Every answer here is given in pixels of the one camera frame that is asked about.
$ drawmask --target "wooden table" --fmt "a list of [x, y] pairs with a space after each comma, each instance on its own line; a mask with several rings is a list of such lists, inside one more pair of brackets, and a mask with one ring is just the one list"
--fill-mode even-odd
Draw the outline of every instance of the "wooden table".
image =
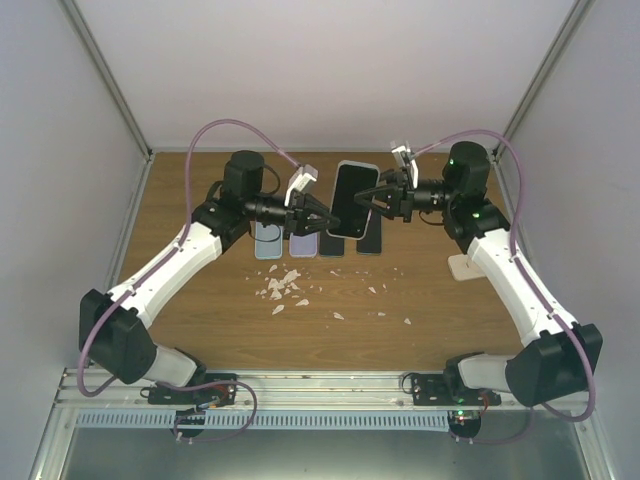
[[[300, 153], [320, 173], [313, 194], [330, 204], [334, 175], [344, 159], [395, 166], [390, 154]], [[286, 185], [292, 169], [275, 154], [267, 162]], [[229, 154], [200, 153], [193, 159], [193, 201], [221, 180]], [[445, 155], [420, 157], [421, 178], [439, 178]], [[185, 220], [184, 154], [159, 154], [152, 167], [127, 258], [125, 279], [148, 262]], [[275, 186], [265, 172], [267, 191]], [[502, 206], [495, 179], [489, 197]], [[519, 338], [510, 317], [486, 279], [453, 280], [447, 258], [459, 253], [442, 227], [383, 220], [380, 256], [358, 255], [347, 241], [343, 258], [294, 259], [284, 245], [277, 261], [254, 257], [245, 236], [208, 265], [169, 302], [151, 334], [160, 344], [179, 347], [209, 368], [435, 370], [450, 357], [472, 351], [517, 353]], [[277, 269], [269, 273], [276, 265]], [[286, 270], [300, 298], [281, 301], [256, 295], [267, 278]], [[296, 307], [300, 299], [308, 306]], [[272, 315], [276, 305], [284, 310]], [[339, 313], [344, 320], [334, 318]]]

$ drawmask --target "black smartphone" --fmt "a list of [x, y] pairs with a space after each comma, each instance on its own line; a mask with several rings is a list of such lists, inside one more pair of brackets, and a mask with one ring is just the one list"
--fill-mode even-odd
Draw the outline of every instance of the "black smartphone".
[[356, 240], [364, 237], [371, 211], [358, 205], [354, 195], [375, 187], [379, 178], [380, 170], [376, 165], [350, 160], [340, 162], [331, 202], [331, 214], [340, 219], [340, 225], [329, 229], [329, 235]]
[[332, 237], [326, 230], [320, 232], [318, 253], [321, 257], [344, 257], [344, 238]]
[[382, 216], [371, 212], [367, 233], [356, 242], [356, 252], [362, 255], [380, 255], [382, 253]]

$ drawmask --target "lavender phone case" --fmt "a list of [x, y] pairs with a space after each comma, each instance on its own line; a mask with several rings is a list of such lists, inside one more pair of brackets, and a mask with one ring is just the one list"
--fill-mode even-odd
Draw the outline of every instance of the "lavender phone case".
[[289, 254], [294, 258], [315, 257], [318, 254], [318, 234], [312, 233], [304, 237], [291, 235], [289, 239]]

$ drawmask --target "cable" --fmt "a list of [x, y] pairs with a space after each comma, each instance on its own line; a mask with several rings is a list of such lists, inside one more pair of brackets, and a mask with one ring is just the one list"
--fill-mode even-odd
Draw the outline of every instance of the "cable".
[[87, 363], [87, 359], [89, 358], [89, 350], [91, 349], [91, 346], [93, 345], [93, 342], [95, 341], [96, 336], [98, 335], [98, 332], [100, 331], [102, 326], [106, 323], [106, 321], [109, 319], [109, 317], [113, 314], [113, 312], [115, 312], [118, 309], [118, 307], [120, 307], [124, 303], [124, 301], [132, 295], [132, 292], [140, 288], [140, 286], [144, 282], [146, 282], [152, 275], [154, 275], [158, 270], [160, 270], [169, 260], [171, 260], [173, 256], [181, 250], [182, 245], [184, 245], [184, 243], [187, 241], [187, 237], [189, 236], [189, 230], [191, 228], [191, 210], [192, 210], [191, 157], [193, 155], [193, 150], [195, 149], [196, 144], [198, 143], [198, 140], [200, 140], [200, 137], [202, 137], [202, 135], [204, 135], [208, 130], [212, 129], [213, 127], [217, 127], [219, 125], [236, 125], [252, 131], [258, 137], [260, 137], [267, 145], [273, 148], [278, 155], [285, 158], [289, 163], [291, 163], [291, 165], [293, 165], [294, 168], [298, 168], [300, 166], [300, 164], [293, 157], [291, 157], [287, 152], [285, 152], [280, 147], [278, 147], [275, 143], [273, 143], [269, 139], [269, 137], [267, 137], [264, 133], [262, 133], [260, 130], [258, 130], [254, 126], [249, 125], [248, 123], [242, 122], [240, 120], [234, 120], [231, 118], [223, 118], [221, 120], [216, 120], [214, 122], [206, 124], [204, 127], [202, 127], [198, 131], [198, 133], [195, 134], [195, 136], [191, 140], [191, 143], [189, 144], [189, 150], [187, 151], [187, 156], [184, 162], [184, 190], [185, 190], [185, 200], [186, 200], [186, 207], [187, 207], [187, 218], [184, 224], [184, 228], [182, 230], [182, 234], [178, 239], [178, 244], [177, 246], [169, 250], [164, 257], [158, 260], [158, 262], [153, 267], [151, 267], [144, 275], [142, 275], [138, 280], [136, 280], [133, 283], [133, 285], [131, 285], [131, 288], [129, 290], [127, 290], [118, 299], [116, 299], [113, 302], [113, 305], [107, 308], [107, 310], [100, 316], [96, 324], [91, 329], [91, 332], [89, 332], [89, 335], [87, 336], [87, 340], [84, 342], [84, 346], [82, 347], [82, 350], [80, 352], [80, 358], [78, 358], [78, 373], [77, 373], [78, 390], [85, 397], [95, 397], [96, 395], [99, 395], [116, 380], [116, 377], [112, 376], [105, 383], [103, 383], [101, 386], [99, 386], [97, 389], [93, 391], [88, 390], [85, 386], [85, 383], [84, 383], [85, 365]]
[[[222, 442], [224, 440], [229, 440], [233, 437], [237, 437], [238, 435], [240, 435], [242, 432], [244, 432], [251, 426], [251, 424], [256, 418], [256, 414], [258, 413], [258, 397], [256, 396], [256, 392], [253, 390], [253, 388], [251, 388], [246, 383], [239, 382], [237, 380], [219, 380], [217, 382], [203, 383], [202, 385], [196, 385], [193, 387], [176, 387], [174, 385], [170, 385], [164, 382], [158, 382], [157, 385], [161, 387], [169, 388], [171, 390], [175, 390], [176, 392], [196, 392], [198, 390], [204, 390], [206, 388], [215, 388], [223, 385], [233, 385], [236, 387], [244, 388], [249, 392], [249, 394], [253, 398], [253, 409], [251, 410], [251, 415], [249, 415], [249, 418], [247, 419], [247, 421], [244, 422], [244, 424], [238, 430], [234, 430], [233, 432], [228, 433], [227, 435], [223, 435], [221, 437], [203, 438], [200, 440], [194, 440], [193, 438], [190, 438], [188, 442], [189, 444]], [[180, 425], [180, 421], [183, 418], [184, 417], [176, 417], [176, 421], [173, 425], [173, 434], [175, 435], [177, 441], [181, 441], [180, 432], [178, 432], [178, 426]]]
[[426, 223], [427, 225], [431, 225], [432, 227], [442, 227], [444, 225], [444, 222], [430, 222], [429, 220], [425, 220], [424, 217], [422, 216], [423, 213], [426, 214], [427, 212], [425, 212], [424, 210], [420, 210], [418, 212], [418, 218], [422, 220], [424, 223]]
[[526, 437], [527, 435], [529, 435], [529, 433], [531, 433], [531, 431], [533, 430], [533, 425], [535, 423], [535, 412], [533, 410], [533, 408], [529, 409], [529, 420], [527, 422], [526, 427], [518, 434], [509, 437], [509, 438], [505, 438], [502, 440], [483, 440], [483, 439], [479, 439], [476, 440], [475, 438], [469, 438], [469, 437], [460, 437], [458, 435], [456, 435], [455, 433], [453, 433], [451, 430], [449, 430], [449, 435], [451, 435], [451, 437], [455, 438], [456, 442], [459, 442], [460, 440], [466, 440], [469, 442], [470, 445], [477, 443], [478, 445], [509, 445], [510, 443], [515, 443], [518, 442], [520, 440], [522, 440], [524, 437]]
[[545, 295], [540, 291], [535, 281], [533, 280], [533, 278], [531, 278], [531, 276], [529, 275], [529, 272], [527, 272], [527, 269], [525, 268], [524, 264], [518, 257], [519, 254], [516, 246], [516, 240], [518, 235], [517, 234], [518, 226], [520, 224], [520, 217], [522, 216], [522, 205], [524, 204], [526, 182], [525, 182], [524, 175], [522, 174], [522, 162], [520, 161], [520, 157], [518, 156], [517, 152], [513, 148], [513, 145], [511, 145], [511, 142], [507, 140], [503, 135], [500, 135], [499, 133], [493, 132], [491, 130], [483, 130], [483, 129], [467, 130], [465, 132], [456, 133], [455, 135], [450, 135], [438, 142], [427, 145], [426, 147], [423, 147], [418, 151], [416, 151], [415, 156], [417, 157], [419, 155], [422, 155], [423, 153], [433, 150], [434, 148], [439, 147], [444, 143], [448, 143], [452, 140], [457, 140], [458, 138], [467, 137], [470, 135], [488, 135], [490, 137], [493, 137], [499, 140], [507, 148], [507, 150], [509, 150], [511, 157], [513, 158], [513, 161], [516, 164], [516, 170], [518, 170], [519, 188], [518, 188], [518, 200], [516, 202], [516, 211], [513, 215], [511, 230], [509, 232], [509, 250], [511, 252], [513, 262], [515, 263], [516, 268], [522, 275], [522, 278], [524, 278], [525, 282], [527, 283], [527, 285], [529, 285], [534, 295], [538, 298], [540, 303], [542, 303], [544, 308], [549, 313], [550, 317], [553, 320], [555, 320], [555, 322], [560, 326], [562, 331], [566, 333], [567, 337], [569, 338], [574, 348], [576, 349], [576, 352], [578, 353], [578, 356], [580, 357], [580, 361], [582, 362], [582, 366], [584, 368], [584, 373], [587, 378], [587, 390], [589, 392], [589, 398], [587, 400], [587, 407], [585, 408], [585, 411], [575, 417], [570, 415], [565, 415], [564, 413], [559, 412], [558, 410], [556, 410], [555, 408], [551, 407], [546, 403], [543, 403], [542, 405], [549, 412], [553, 413], [554, 415], [556, 415], [557, 417], [563, 420], [566, 420], [567, 422], [582, 422], [591, 416], [591, 414], [593, 413], [593, 410], [595, 409], [595, 404], [596, 404], [596, 387], [595, 387], [595, 381], [593, 379], [593, 371], [591, 370], [591, 362], [589, 362], [589, 357], [587, 357], [587, 353], [585, 352], [584, 348], [580, 344], [580, 341], [576, 337], [575, 333], [573, 333], [571, 328], [562, 319], [562, 317], [559, 314], [555, 313], [553, 306], [551, 305], [549, 300], [547, 300]]

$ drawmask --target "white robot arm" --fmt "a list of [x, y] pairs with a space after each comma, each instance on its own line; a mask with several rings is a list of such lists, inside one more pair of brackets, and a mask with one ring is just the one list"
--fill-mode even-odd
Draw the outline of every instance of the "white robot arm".
[[[260, 193], [263, 157], [241, 151], [232, 155], [222, 182], [210, 191], [192, 214], [192, 223], [154, 259], [107, 294], [88, 292], [80, 304], [80, 349], [105, 311], [124, 298], [106, 319], [88, 346], [88, 356], [123, 383], [141, 378], [176, 387], [197, 385], [196, 372], [204, 366], [175, 349], [156, 345], [147, 330], [164, 305], [200, 269], [215, 261], [242, 235], [250, 221], [284, 227], [284, 236], [299, 236], [332, 228], [339, 223], [328, 209], [308, 192], [317, 171], [300, 167], [291, 178], [284, 198]], [[215, 197], [220, 187], [220, 194]]]
[[516, 356], [474, 352], [450, 359], [443, 372], [450, 396], [459, 399], [465, 391], [490, 389], [511, 392], [531, 407], [584, 390], [583, 362], [553, 317], [559, 316], [575, 335], [592, 370], [602, 336], [594, 325], [580, 325], [553, 298], [517, 245], [512, 256], [509, 222], [485, 198], [490, 171], [485, 148], [473, 142], [454, 144], [442, 180], [418, 179], [418, 167], [408, 146], [395, 147], [392, 153], [400, 168], [381, 174], [385, 184], [360, 192], [356, 201], [389, 219], [402, 217], [404, 222], [411, 221], [414, 211], [442, 212], [442, 225], [465, 256], [464, 263], [482, 273], [476, 277], [489, 279], [524, 346]]

